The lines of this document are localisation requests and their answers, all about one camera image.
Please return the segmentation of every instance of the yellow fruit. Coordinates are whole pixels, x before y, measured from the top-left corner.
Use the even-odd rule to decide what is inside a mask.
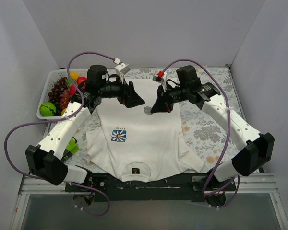
[[[72,71],[71,72],[71,77],[72,77],[72,79],[74,79],[76,81],[78,79],[78,77],[79,77],[79,74],[77,72]]]
[[[65,111],[66,111],[66,108],[62,110],[61,115],[63,115],[65,113]]]

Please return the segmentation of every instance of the blue and white flower print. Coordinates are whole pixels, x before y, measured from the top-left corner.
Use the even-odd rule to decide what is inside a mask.
[[[113,130],[111,140],[116,142],[126,141],[126,130]]]

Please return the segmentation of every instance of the white basket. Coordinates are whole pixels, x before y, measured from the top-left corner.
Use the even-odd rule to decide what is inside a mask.
[[[70,72],[75,71],[79,74],[79,76],[86,77],[87,70],[88,69],[70,69]],[[42,96],[40,97],[40,100],[39,100],[37,112],[36,112],[36,115],[39,119],[54,120],[54,119],[61,118],[61,116],[42,116],[40,114],[39,108],[42,105],[42,103],[49,102],[48,93],[51,91],[53,85],[57,82],[57,80],[62,77],[68,77],[66,69],[55,70],[48,74],[48,77],[46,79],[46,83],[42,92]]]

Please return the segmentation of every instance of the green object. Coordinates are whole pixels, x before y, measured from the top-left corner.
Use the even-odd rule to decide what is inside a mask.
[[[77,151],[79,151],[77,141],[76,139],[75,140],[71,139],[66,147],[66,150],[64,151],[62,161],[65,162],[69,157],[74,155]]]
[[[56,114],[56,110],[55,105],[51,102],[43,103],[39,108],[42,116],[54,116]]]
[[[68,88],[70,88],[71,85],[72,85],[72,81],[71,81],[69,78],[67,78],[65,81],[66,81],[67,84],[68,84]]]

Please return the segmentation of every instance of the gray wall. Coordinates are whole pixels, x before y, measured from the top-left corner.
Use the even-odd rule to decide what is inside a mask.
[[[57,68],[24,3],[0,0],[0,230],[9,229],[22,178],[5,158],[4,138],[14,126],[37,120],[45,78]],[[41,129],[20,129],[9,140],[12,160],[26,172],[25,148],[38,142]]]
[[[275,137],[266,168],[288,217],[288,0],[264,3],[232,68],[247,120]]]
[[[99,51],[132,67],[164,67],[178,58],[232,63],[264,0],[24,0],[52,55],[65,67]],[[77,67],[112,66],[81,57]]]

